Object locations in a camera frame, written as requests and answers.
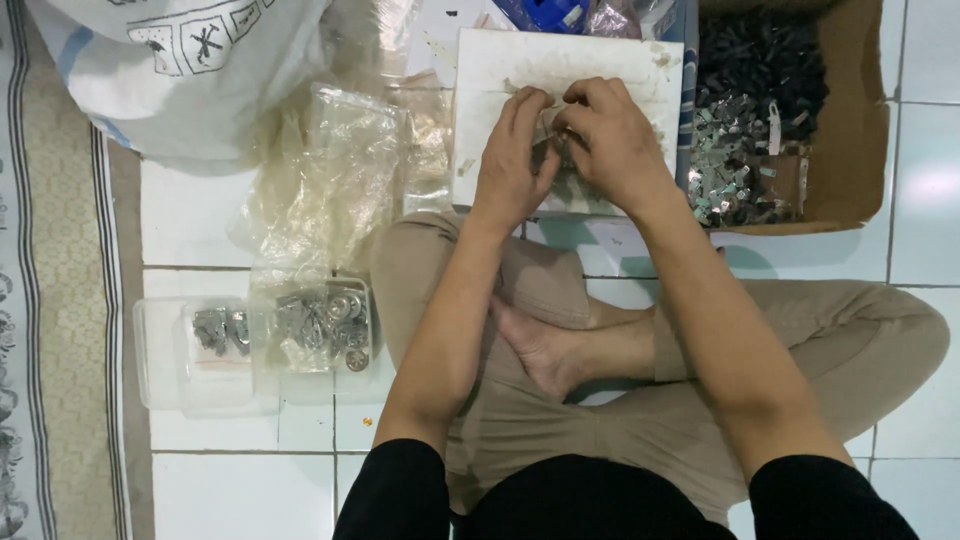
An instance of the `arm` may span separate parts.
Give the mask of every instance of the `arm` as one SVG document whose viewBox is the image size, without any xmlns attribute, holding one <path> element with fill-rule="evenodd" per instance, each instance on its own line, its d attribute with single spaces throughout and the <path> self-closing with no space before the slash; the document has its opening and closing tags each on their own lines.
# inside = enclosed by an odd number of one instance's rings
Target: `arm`
<svg viewBox="0 0 960 540">
<path fill-rule="evenodd" d="M 618 79 L 574 84 L 557 117 L 584 176 L 624 209 L 650 250 L 671 322 L 749 482 L 765 463 L 816 454 L 852 464 L 803 374 L 718 257 L 676 188 L 650 122 Z M 729 321 L 737 322 L 737 332 Z"/>
<path fill-rule="evenodd" d="M 530 172 L 536 122 L 552 104 L 527 87 L 504 105 L 481 160 L 473 209 L 396 372 L 375 447 L 418 439 L 445 455 L 447 429 L 476 380 L 503 243 L 543 202 L 560 166 L 551 149 L 540 173 Z"/>
</svg>

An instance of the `blue object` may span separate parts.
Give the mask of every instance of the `blue object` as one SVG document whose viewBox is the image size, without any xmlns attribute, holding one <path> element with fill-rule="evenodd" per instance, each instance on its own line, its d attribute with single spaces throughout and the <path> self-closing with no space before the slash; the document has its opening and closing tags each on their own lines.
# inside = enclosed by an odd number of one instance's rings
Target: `blue object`
<svg viewBox="0 0 960 540">
<path fill-rule="evenodd" d="M 590 0 L 523 0 L 537 28 L 552 34 L 582 34 Z"/>
</svg>

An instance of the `hand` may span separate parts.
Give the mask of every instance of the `hand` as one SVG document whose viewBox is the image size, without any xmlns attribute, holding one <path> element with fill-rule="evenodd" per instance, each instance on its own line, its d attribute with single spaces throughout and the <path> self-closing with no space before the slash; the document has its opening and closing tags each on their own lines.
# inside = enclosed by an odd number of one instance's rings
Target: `hand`
<svg viewBox="0 0 960 540">
<path fill-rule="evenodd" d="M 580 174 L 628 213 L 655 205 L 676 189 L 650 121 L 620 79 L 600 77 L 574 83 L 564 94 L 569 104 L 553 128 L 566 134 Z"/>
<path fill-rule="evenodd" d="M 480 161 L 480 175 L 468 220 L 506 238 L 546 198 L 560 168 L 550 147 L 540 171 L 530 171 L 530 155 L 540 112 L 553 97 L 527 86 L 507 100 Z"/>
</svg>

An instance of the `black shirt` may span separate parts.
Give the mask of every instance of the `black shirt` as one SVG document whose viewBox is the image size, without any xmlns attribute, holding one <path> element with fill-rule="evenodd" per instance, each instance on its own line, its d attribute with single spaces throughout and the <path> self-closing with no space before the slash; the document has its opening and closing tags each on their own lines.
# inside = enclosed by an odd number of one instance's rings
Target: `black shirt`
<svg viewBox="0 0 960 540">
<path fill-rule="evenodd" d="M 827 457 L 767 463 L 750 500 L 757 538 L 917 538 L 863 475 Z M 448 507 L 437 452 L 389 441 L 364 461 L 333 538 L 447 538 Z M 734 538 L 663 477 L 573 454 L 509 476 L 452 522 L 457 538 Z"/>
</svg>

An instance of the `white board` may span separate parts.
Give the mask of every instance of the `white board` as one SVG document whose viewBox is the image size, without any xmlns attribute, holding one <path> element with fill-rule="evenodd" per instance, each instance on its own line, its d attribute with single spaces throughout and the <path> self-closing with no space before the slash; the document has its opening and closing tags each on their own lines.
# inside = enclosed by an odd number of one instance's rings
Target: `white board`
<svg viewBox="0 0 960 540">
<path fill-rule="evenodd" d="M 650 119 L 670 173 L 677 166 L 684 46 L 663 41 L 460 30 L 454 117 L 453 204 L 472 206 L 480 157 L 503 104 L 524 86 L 557 96 L 579 79 L 619 77 Z M 624 215 L 581 185 L 558 185 L 538 215 Z"/>
</svg>

